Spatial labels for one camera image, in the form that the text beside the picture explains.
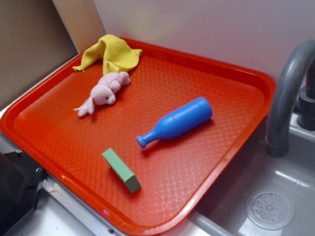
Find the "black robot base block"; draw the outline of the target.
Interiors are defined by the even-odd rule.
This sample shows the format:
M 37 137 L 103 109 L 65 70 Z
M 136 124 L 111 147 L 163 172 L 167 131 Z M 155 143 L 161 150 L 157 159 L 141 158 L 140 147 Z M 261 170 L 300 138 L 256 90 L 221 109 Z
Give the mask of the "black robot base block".
M 37 208 L 44 168 L 27 153 L 0 155 L 0 234 L 6 236 Z

